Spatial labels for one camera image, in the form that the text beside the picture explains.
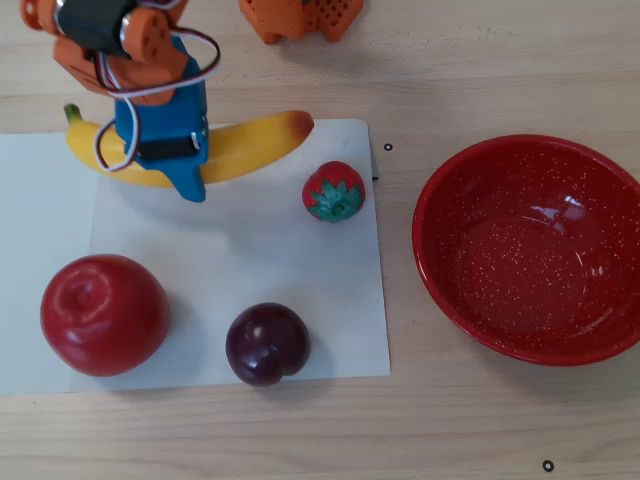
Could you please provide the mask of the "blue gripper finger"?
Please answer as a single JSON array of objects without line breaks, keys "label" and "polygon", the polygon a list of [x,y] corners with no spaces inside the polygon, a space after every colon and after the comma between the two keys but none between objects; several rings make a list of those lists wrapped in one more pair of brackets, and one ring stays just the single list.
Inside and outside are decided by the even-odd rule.
[{"label": "blue gripper finger", "polygon": [[162,173],[183,199],[201,203],[206,192],[200,167],[208,160],[207,146],[196,133],[146,141],[139,145],[136,161],[145,170]]}]

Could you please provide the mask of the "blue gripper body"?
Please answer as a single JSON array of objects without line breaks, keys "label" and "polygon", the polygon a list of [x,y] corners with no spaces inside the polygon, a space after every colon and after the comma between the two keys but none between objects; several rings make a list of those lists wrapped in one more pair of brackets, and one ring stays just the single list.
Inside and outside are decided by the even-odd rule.
[{"label": "blue gripper body", "polygon": [[204,159],[208,149],[205,82],[173,91],[168,103],[134,105],[142,159]]}]

